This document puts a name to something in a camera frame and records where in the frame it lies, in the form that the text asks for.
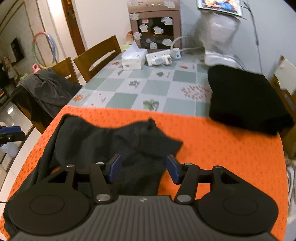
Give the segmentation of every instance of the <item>black cable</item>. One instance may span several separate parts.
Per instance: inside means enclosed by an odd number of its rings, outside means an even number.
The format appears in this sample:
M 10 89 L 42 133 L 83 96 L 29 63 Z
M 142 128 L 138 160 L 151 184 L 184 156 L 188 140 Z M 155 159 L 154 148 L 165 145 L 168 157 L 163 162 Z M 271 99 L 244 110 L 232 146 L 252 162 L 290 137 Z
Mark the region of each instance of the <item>black cable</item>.
M 245 9 L 248 9 L 248 11 L 250 12 L 250 15 L 251 15 L 252 23 L 253 23 L 253 26 L 254 26 L 254 32 L 255 32 L 256 45 L 257 45 L 257 50 L 258 50 L 260 70 L 261 70 L 261 74 L 263 74 L 262 62 L 261 62 L 261 54 L 260 54 L 260 43 L 259 43 L 259 37 L 258 37 L 257 28 L 256 28 L 255 17 L 254 17 L 252 9 L 250 7 L 250 4 L 248 2 L 245 2 L 245 1 L 243 1 L 243 3 L 244 3 L 245 6 L 242 6 L 242 7 L 245 8 Z

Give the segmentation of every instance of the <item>hula hoop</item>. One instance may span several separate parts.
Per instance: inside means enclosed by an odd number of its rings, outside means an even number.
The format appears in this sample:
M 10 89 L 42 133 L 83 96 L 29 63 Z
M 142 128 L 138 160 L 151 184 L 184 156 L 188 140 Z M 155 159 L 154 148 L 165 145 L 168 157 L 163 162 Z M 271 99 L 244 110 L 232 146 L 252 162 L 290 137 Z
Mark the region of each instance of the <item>hula hoop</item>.
M 55 61 L 56 61 L 56 50 L 55 50 L 55 43 L 54 43 L 54 40 L 53 40 L 53 38 L 52 38 L 48 33 L 46 33 L 46 32 L 39 32 L 39 33 L 37 33 L 37 34 L 34 36 L 33 41 L 32 41 L 32 53 L 33 53 L 33 57 L 34 57 L 36 63 L 40 66 L 40 68 L 42 68 L 42 69 L 46 69 L 46 68 L 48 68 L 48 67 L 45 67 L 45 66 L 43 66 L 42 64 L 40 64 L 40 61 L 39 61 L 38 58 L 37 58 L 37 55 L 36 55 L 36 49 L 35 49 L 35 46 L 36 46 L 36 44 L 35 44 L 35 43 L 36 43 L 36 38 L 37 38 L 38 35 L 41 35 L 41 34 L 43 34 L 43 35 L 45 35 L 45 36 L 47 37 L 47 39 L 48 39 L 48 41 L 49 41 L 49 43 L 50 43 L 50 46 L 51 46 L 51 48 L 52 48 L 53 59 L 52 59 L 52 64 L 51 64 L 51 66 L 53 66 L 53 65 L 55 64 Z

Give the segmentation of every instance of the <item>folded black clothing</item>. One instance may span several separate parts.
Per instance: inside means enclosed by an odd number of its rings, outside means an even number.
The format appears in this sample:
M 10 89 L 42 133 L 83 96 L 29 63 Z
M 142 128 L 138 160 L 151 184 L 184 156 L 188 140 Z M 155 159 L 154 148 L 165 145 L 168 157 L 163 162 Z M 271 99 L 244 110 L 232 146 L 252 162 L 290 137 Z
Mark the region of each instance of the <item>folded black clothing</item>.
M 294 121 L 264 75 L 224 65 L 209 69 L 210 118 L 226 125 L 276 135 Z
M 84 119 L 64 115 L 49 139 L 36 168 L 12 196 L 28 189 L 48 176 L 54 168 L 74 164 L 77 169 L 88 169 L 96 162 L 109 162 L 115 154 L 122 156 L 122 169 L 115 185 L 121 195 L 157 195 L 167 155 L 176 155 L 182 142 L 168 138 L 157 128 L 154 120 L 141 121 L 117 129 L 105 129 Z M 83 194 L 87 188 L 81 186 Z M 12 237 L 17 228 L 4 209 L 4 227 Z

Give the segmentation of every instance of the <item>ribbed gray surface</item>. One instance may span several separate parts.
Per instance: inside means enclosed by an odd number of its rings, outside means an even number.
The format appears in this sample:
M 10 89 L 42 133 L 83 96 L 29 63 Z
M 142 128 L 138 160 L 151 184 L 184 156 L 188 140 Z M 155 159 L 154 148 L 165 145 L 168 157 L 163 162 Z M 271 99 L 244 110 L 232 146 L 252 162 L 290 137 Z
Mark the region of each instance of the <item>ribbed gray surface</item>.
M 213 231 L 190 206 L 175 204 L 168 196 L 120 196 L 99 205 L 80 227 L 65 234 L 37 237 L 18 233 L 13 241 L 275 241 L 270 234 L 233 237 Z

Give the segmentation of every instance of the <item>checkered tablecloth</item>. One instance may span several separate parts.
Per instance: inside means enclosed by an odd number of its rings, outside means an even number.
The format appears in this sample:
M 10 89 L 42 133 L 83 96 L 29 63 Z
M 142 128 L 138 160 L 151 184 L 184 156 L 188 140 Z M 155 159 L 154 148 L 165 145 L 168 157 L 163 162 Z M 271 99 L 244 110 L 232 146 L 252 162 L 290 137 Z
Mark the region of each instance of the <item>checkered tablecloth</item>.
M 68 105 L 208 116 L 212 91 L 207 71 L 206 65 L 187 54 L 170 66 L 145 64 L 141 70 L 123 70 L 119 55 Z

